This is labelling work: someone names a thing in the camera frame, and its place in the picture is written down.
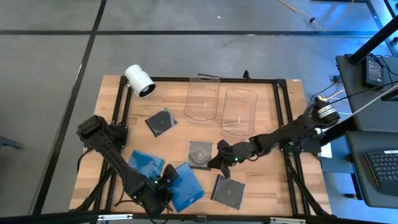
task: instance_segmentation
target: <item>power adapter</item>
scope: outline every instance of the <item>power adapter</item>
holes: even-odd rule
[[[373,57],[365,57],[362,60],[362,85],[368,88],[377,88],[380,90],[384,85],[384,70]]]

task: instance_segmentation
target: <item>wooden table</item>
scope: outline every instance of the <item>wooden table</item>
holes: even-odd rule
[[[95,114],[103,116],[108,122],[111,121],[119,79],[120,76],[105,75],[99,90]],[[303,113],[306,107],[302,83],[300,80],[287,80],[287,84],[293,117],[296,118]],[[217,153],[216,143],[220,139],[225,139],[221,135],[220,123],[225,93],[231,87],[248,89],[258,94],[255,134],[270,133],[279,127],[271,84],[221,82],[217,117],[212,124],[203,125],[189,122],[183,113],[188,82],[156,82],[156,85],[155,91],[149,97],[139,98],[136,95],[132,97],[127,119],[129,136],[126,147],[122,151],[122,156],[126,161],[129,160],[133,150],[136,149],[161,157],[165,159],[165,164],[172,164],[177,167],[187,162],[188,147],[191,140],[212,141],[213,156],[215,156]],[[281,98],[284,122],[286,124],[286,112],[283,97]],[[178,126],[155,138],[144,120],[165,107],[175,116]],[[100,176],[102,161],[103,158],[95,151],[83,158],[70,208],[79,206],[93,190]],[[306,186],[322,208],[330,213],[331,209],[318,159],[311,154],[305,153],[301,155],[301,161]],[[292,215],[283,155],[278,149],[274,149],[269,155],[259,158],[256,162],[245,161],[230,169],[232,179],[246,184],[240,210],[210,200],[216,177],[221,174],[220,170],[194,169],[193,171],[203,187],[205,195],[181,213],[196,215]],[[100,208],[104,208],[107,192],[108,186],[106,185]],[[113,205],[119,200],[121,192],[121,179],[118,177]],[[300,191],[297,186],[296,195],[299,211],[303,212]],[[128,196],[124,195],[123,199],[127,200]],[[144,209],[134,203],[122,203],[117,207],[112,207],[111,211],[144,213]]]

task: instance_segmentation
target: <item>transparent bin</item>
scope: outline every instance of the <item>transparent bin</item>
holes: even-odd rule
[[[225,96],[221,128],[234,138],[248,138],[254,134],[257,93],[239,88],[228,88]]]
[[[184,114],[196,121],[211,121],[217,117],[220,80],[214,77],[195,76],[189,79]]]

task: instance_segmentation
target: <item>keyboard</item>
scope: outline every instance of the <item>keyboard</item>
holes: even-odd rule
[[[381,193],[398,196],[398,150],[366,153]]]

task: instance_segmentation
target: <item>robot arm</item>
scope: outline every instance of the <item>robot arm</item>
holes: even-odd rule
[[[116,150],[114,140],[119,138],[118,129],[108,125],[100,116],[94,115],[80,124],[77,134],[88,147],[98,151],[122,178],[123,189],[133,202],[142,205],[151,217],[163,212],[173,196],[169,187],[178,178],[170,164],[166,166],[163,177],[159,180],[148,179],[131,168]]]
[[[230,178],[229,166],[242,163],[246,159],[265,156],[280,142],[300,144],[315,128],[329,128],[335,125],[340,116],[332,105],[317,100],[309,105],[304,114],[288,125],[270,134],[259,134],[249,138],[249,142],[239,142],[230,146],[225,140],[217,144],[218,153],[207,164],[209,168],[221,169],[225,178]]]

